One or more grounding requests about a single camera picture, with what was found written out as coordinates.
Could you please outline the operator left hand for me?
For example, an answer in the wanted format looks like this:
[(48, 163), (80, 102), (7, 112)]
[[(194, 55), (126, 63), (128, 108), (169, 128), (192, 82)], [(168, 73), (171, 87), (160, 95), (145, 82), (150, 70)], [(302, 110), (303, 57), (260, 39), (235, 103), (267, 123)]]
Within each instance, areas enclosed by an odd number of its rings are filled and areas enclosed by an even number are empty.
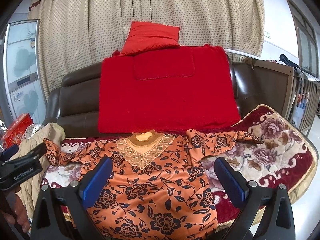
[(16, 189), (4, 194), (5, 200), (9, 203), (9, 207), (15, 215), (12, 216), (11, 214), (5, 212), (3, 207), (1, 207), (1, 212), (9, 224), (15, 225), (17, 223), (22, 227), (22, 231), (27, 233), (30, 229), (30, 223), (27, 210), (17, 194), (20, 190), (21, 187), (18, 186)]

